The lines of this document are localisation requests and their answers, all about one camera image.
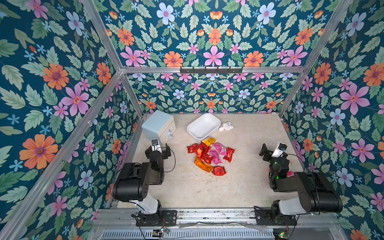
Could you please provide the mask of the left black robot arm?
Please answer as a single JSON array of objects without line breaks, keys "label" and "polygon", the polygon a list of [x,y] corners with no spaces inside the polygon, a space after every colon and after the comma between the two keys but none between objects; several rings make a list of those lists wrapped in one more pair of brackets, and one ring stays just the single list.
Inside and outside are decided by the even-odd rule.
[{"label": "left black robot arm", "polygon": [[169,145],[161,147],[153,144],[145,151],[147,162],[124,164],[113,185],[112,197],[117,201],[135,205],[142,215],[160,216],[161,203],[149,193],[149,187],[163,183],[167,173],[164,160],[168,159],[171,153]]}]

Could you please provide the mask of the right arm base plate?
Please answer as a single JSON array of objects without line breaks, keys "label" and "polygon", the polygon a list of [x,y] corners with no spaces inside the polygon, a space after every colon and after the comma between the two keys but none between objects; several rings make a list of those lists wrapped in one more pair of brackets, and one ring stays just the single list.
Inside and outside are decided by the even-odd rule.
[{"label": "right arm base plate", "polygon": [[278,209],[264,209],[254,207],[257,225],[263,226],[294,226],[297,223],[296,217],[282,215]]}]

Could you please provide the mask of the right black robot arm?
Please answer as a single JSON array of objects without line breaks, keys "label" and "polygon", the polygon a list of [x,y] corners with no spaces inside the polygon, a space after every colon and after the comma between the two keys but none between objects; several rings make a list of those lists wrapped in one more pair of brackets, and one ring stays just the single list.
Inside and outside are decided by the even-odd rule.
[{"label": "right black robot arm", "polygon": [[343,202],[324,174],[293,172],[289,176],[290,161],[287,145],[279,143],[271,151],[262,145],[259,155],[269,164],[269,184],[276,193],[297,193],[288,200],[276,200],[271,205],[271,217],[305,215],[311,213],[341,213]]}]

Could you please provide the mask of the pink tea bag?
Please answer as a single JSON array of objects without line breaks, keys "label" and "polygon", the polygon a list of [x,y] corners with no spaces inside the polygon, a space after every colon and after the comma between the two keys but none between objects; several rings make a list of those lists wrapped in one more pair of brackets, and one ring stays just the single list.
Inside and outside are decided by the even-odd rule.
[{"label": "pink tea bag", "polygon": [[218,165],[218,164],[221,164],[222,161],[220,159],[220,154],[217,150],[214,150],[214,149],[210,149],[209,150],[209,155],[212,156],[213,158],[213,162],[215,165]]},{"label": "pink tea bag", "polygon": [[219,152],[220,155],[222,156],[227,155],[227,148],[224,147],[221,143],[215,142],[213,143],[213,146],[216,148],[216,150]]}]

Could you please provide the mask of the red tea bag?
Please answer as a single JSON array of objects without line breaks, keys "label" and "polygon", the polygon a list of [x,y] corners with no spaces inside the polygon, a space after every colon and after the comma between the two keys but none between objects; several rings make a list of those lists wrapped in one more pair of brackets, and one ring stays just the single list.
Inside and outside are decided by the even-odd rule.
[{"label": "red tea bag", "polygon": [[206,153],[209,152],[210,149],[211,149],[210,146],[207,146],[204,142],[201,142],[199,144],[198,152],[201,153],[201,154],[206,154]]},{"label": "red tea bag", "polygon": [[225,170],[225,167],[223,167],[223,166],[215,166],[213,168],[212,173],[213,173],[213,175],[220,177],[220,176],[226,175],[227,172]]},{"label": "red tea bag", "polygon": [[192,154],[192,153],[197,154],[200,148],[198,144],[192,144],[190,146],[187,146],[187,149],[189,154]]},{"label": "red tea bag", "polygon": [[227,148],[227,153],[226,155],[223,157],[224,160],[228,161],[229,163],[232,162],[233,160],[233,155],[235,153],[235,150],[232,149],[232,148]]},{"label": "red tea bag", "polygon": [[213,161],[213,157],[209,153],[202,153],[200,159],[209,165]]}]

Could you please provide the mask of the orange tea bag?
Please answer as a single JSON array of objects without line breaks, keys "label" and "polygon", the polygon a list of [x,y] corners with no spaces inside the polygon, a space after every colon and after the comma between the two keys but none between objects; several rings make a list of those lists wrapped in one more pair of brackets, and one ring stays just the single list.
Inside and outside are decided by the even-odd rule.
[{"label": "orange tea bag", "polygon": [[205,161],[203,161],[202,159],[200,159],[199,157],[196,157],[195,158],[195,165],[200,168],[201,170],[207,172],[207,173],[210,173],[213,171],[214,167],[207,164]]}]

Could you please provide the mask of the white plastic storage box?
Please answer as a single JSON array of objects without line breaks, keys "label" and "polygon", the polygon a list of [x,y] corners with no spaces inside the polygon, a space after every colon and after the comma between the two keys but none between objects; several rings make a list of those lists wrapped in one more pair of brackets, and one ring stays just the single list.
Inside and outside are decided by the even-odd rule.
[{"label": "white plastic storage box", "polygon": [[211,136],[222,125],[221,120],[212,114],[203,114],[187,126],[188,134],[197,142]]}]

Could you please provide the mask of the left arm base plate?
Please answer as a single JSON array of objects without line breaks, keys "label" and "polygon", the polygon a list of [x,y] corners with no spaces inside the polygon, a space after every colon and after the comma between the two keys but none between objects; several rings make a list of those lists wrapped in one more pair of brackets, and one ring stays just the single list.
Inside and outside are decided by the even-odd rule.
[{"label": "left arm base plate", "polygon": [[143,214],[139,212],[136,216],[137,227],[173,227],[177,222],[178,212],[176,210],[159,210],[155,214]]}]

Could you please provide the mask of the yellow tea bag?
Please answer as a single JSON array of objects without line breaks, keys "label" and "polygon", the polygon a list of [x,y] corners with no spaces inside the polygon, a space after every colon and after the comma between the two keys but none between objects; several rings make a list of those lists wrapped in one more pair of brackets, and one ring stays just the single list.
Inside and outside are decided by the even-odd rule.
[{"label": "yellow tea bag", "polygon": [[205,139],[202,140],[202,142],[206,145],[206,146],[210,146],[212,145],[213,143],[216,142],[216,140],[212,137],[206,137]]}]

